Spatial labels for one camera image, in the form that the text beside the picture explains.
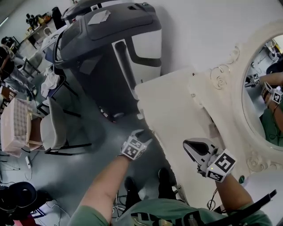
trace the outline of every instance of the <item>green shirt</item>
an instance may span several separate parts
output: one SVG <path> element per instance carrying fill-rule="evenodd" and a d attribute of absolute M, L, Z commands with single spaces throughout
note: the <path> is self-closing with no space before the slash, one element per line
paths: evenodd
<path fill-rule="evenodd" d="M 179 200 L 156 199 L 144 200 L 135 204 L 112 224 L 114 226 L 197 225 L 194 222 L 195 220 L 191 218 L 193 212 L 196 212 L 196 215 L 199 215 L 204 223 L 214 222 L 226 217 L 207 209 L 192 208 Z M 260 226 L 272 225 L 263 211 L 255 212 L 243 219 L 242 222 L 248 225 L 255 223 Z M 106 219 L 98 211 L 87 206 L 78 207 L 68 224 L 68 226 L 108 225 Z"/>
<path fill-rule="evenodd" d="M 283 111 L 283 102 L 278 107 Z M 283 132 L 281 134 L 279 133 L 280 129 L 270 109 L 265 109 L 262 115 L 262 125 L 265 132 L 265 139 L 274 145 L 283 147 Z"/>

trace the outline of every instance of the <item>power strip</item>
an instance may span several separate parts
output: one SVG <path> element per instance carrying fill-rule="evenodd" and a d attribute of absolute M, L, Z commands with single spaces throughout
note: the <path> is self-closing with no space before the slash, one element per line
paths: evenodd
<path fill-rule="evenodd" d="M 26 156 L 26 162 L 27 162 L 27 167 L 30 169 L 31 168 L 31 162 L 28 156 Z"/>

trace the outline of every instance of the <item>shirt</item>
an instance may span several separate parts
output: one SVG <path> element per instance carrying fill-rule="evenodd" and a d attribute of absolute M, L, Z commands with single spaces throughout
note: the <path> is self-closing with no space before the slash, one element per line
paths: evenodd
<path fill-rule="evenodd" d="M 2 47 L 0 47 L 0 67 L 2 66 L 4 60 L 6 59 L 6 57 L 8 56 L 8 53 L 6 52 L 6 50 Z M 1 76 L 1 80 L 5 80 L 7 77 L 9 77 L 9 75 L 13 72 L 14 70 L 14 62 L 11 61 L 11 59 L 8 59 L 5 67 L 3 68 L 3 75 Z"/>
<path fill-rule="evenodd" d="M 283 111 L 283 102 L 278 106 Z M 262 115 L 262 126 L 265 132 L 265 139 L 270 143 L 283 147 L 283 132 L 277 126 L 273 113 L 270 109 L 265 109 Z"/>
<path fill-rule="evenodd" d="M 210 223 L 227 216 L 203 208 L 192 208 L 179 200 L 144 200 L 128 209 L 113 226 L 197 226 L 200 220 Z M 272 223 L 263 211 L 257 211 L 241 221 L 252 225 L 271 226 Z M 109 226 L 106 219 L 95 209 L 79 206 L 68 226 Z"/>

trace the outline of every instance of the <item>shoe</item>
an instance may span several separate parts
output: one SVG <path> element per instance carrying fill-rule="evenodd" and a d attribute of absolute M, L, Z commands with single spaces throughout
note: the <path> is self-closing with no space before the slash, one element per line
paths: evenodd
<path fill-rule="evenodd" d="M 32 93 L 34 94 L 34 96 L 36 96 L 36 94 L 37 94 L 37 89 L 34 89 L 34 90 L 32 91 Z"/>
<path fill-rule="evenodd" d="M 134 180 L 131 177 L 127 177 L 125 179 L 124 186 L 125 186 L 125 189 L 127 190 L 127 192 L 129 190 L 138 190 Z"/>
<path fill-rule="evenodd" d="M 159 183 L 161 182 L 169 182 L 170 181 L 170 176 L 169 172 L 166 168 L 161 168 L 158 171 L 158 178 L 159 178 Z"/>

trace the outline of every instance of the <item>mirror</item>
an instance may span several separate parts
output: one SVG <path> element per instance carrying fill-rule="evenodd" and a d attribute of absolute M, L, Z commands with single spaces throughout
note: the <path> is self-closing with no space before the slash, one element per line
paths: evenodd
<path fill-rule="evenodd" d="M 283 35 L 256 52 L 244 80 L 245 117 L 264 139 L 283 147 Z"/>

